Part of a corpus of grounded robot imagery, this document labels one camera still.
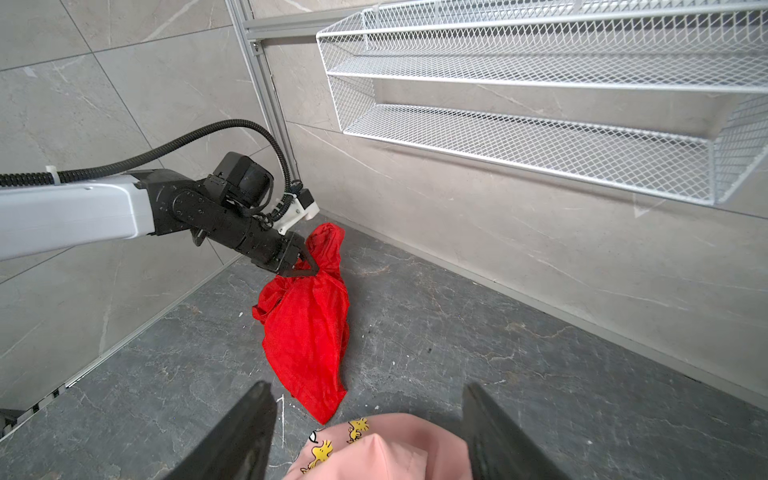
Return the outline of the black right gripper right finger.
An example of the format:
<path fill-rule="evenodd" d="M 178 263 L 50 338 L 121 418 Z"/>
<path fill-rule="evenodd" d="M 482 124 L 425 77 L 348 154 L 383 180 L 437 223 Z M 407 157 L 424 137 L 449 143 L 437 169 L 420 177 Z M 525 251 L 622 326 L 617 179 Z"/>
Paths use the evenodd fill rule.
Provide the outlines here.
<path fill-rule="evenodd" d="M 461 429 L 474 479 L 567 477 L 478 383 L 463 388 Z"/>

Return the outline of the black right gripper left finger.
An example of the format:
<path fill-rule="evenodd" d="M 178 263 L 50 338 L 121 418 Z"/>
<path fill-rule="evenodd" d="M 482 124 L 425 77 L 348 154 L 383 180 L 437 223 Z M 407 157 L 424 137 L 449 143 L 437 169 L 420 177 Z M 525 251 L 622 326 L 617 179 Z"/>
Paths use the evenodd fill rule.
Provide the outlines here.
<path fill-rule="evenodd" d="M 263 479 L 276 418 L 271 384 L 256 382 L 165 478 Z"/>

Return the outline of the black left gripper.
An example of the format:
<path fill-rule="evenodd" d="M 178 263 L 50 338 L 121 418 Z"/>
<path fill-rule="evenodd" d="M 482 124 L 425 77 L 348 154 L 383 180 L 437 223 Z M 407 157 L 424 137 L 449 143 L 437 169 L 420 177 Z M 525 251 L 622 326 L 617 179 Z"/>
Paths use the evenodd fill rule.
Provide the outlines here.
<path fill-rule="evenodd" d="M 281 235 L 277 230 L 264 230 L 253 218 L 238 217 L 227 212 L 207 227 L 208 236 L 248 257 L 252 263 L 271 273 L 285 277 L 312 277 L 319 267 L 300 235 Z"/>

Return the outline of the red cloth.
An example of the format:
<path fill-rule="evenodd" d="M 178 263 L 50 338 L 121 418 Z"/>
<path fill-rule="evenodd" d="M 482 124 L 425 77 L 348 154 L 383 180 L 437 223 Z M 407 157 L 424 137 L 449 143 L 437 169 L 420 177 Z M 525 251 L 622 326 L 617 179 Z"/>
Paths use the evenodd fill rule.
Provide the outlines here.
<path fill-rule="evenodd" d="M 262 347 L 269 365 L 321 424 L 333 417 L 346 395 L 341 364 L 350 337 L 350 302 L 340 269 L 344 238 L 338 225 L 319 225 L 306 242 L 318 272 L 275 277 L 252 307 L 253 318 L 264 328 Z"/>

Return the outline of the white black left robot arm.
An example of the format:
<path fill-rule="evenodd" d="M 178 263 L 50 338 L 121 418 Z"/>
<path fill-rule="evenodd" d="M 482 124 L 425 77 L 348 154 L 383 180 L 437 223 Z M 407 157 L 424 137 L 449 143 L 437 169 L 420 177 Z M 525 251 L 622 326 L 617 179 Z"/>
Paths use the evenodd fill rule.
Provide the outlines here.
<path fill-rule="evenodd" d="M 89 243 L 188 231 L 283 277 L 314 276 L 318 266 L 305 239 L 291 232 L 319 211 L 311 193 L 289 192 L 278 220 L 261 216 L 273 176 L 250 157 L 230 152 L 213 174 L 189 179 L 168 169 L 132 171 L 75 183 L 1 191 L 4 260 Z"/>

